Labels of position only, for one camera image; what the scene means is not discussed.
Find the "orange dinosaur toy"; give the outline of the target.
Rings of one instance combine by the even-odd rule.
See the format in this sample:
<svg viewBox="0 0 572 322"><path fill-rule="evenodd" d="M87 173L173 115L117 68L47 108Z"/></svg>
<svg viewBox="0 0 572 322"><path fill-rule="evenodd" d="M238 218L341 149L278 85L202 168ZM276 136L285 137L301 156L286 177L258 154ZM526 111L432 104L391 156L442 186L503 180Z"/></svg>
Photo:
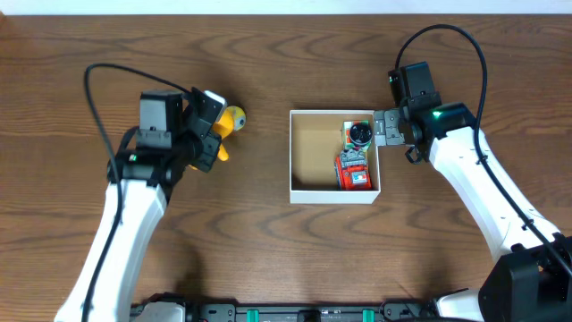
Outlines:
<svg viewBox="0 0 572 322"><path fill-rule="evenodd" d="M231 134L233 134L235 132L234 131L234 121L233 121L232 110L231 110L232 107L233 106L226 107L226 109L224 110L224 112L222 114L221 119L213 127L213 130L222 136L222 143L220 146L220 150L217 154L217 159L220 161L223 161L223 162L228 161L230 158L229 152L227 151L226 147L223 145L223 140L227 139ZM188 162L188 166L197 170L197 168L190 165L189 162Z"/></svg>

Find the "black round lid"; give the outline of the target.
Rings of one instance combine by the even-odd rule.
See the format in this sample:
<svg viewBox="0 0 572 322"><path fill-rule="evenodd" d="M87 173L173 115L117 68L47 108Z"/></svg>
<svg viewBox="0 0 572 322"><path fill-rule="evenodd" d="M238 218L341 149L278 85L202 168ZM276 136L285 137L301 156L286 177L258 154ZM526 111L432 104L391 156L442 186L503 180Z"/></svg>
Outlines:
<svg viewBox="0 0 572 322"><path fill-rule="evenodd" d="M364 147L372 138L372 130L367 123L355 123L349 128L349 140L355 146Z"/></svg>

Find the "colourful puzzle cube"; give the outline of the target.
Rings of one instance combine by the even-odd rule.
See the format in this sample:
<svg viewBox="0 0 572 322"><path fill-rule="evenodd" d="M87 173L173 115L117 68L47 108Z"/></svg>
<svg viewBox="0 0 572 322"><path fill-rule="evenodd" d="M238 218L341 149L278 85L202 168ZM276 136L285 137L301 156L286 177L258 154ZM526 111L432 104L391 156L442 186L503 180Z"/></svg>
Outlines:
<svg viewBox="0 0 572 322"><path fill-rule="evenodd" d="M368 150L374 134L367 120L345 121L341 128L341 141L344 149Z"/></svg>

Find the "red grey toy truck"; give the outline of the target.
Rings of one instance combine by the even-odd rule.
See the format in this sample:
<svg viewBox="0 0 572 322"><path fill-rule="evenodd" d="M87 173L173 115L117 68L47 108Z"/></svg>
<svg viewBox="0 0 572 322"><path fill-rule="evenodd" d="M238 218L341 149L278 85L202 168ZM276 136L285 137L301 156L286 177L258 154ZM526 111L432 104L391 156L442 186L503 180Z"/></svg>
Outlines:
<svg viewBox="0 0 572 322"><path fill-rule="evenodd" d="M344 149L334 163L338 186L342 191L372 189L366 153L361 149Z"/></svg>

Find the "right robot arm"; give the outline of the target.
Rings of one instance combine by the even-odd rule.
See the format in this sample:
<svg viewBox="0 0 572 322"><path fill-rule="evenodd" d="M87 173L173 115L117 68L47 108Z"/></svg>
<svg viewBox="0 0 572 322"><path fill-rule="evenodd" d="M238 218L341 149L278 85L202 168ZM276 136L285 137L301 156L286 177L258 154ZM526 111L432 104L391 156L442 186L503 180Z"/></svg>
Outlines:
<svg viewBox="0 0 572 322"><path fill-rule="evenodd" d="M571 240L541 215L492 153L477 120L462 103L374 113L379 146L405 144L453 187L474 218L494 267L477 290L433 300L441 321L569 321Z"/></svg>

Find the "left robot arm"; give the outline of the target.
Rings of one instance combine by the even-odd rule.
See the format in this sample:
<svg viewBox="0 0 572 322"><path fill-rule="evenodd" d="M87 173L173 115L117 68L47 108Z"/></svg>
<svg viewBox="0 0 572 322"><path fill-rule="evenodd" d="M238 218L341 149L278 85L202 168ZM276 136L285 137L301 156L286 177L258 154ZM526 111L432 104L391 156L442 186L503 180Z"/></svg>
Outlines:
<svg viewBox="0 0 572 322"><path fill-rule="evenodd" d="M209 90L142 92L139 125L125 132L108 164L100 226L56 320L129 320L142 260L172 190L188 166L212 168L222 143L213 126L226 107Z"/></svg>

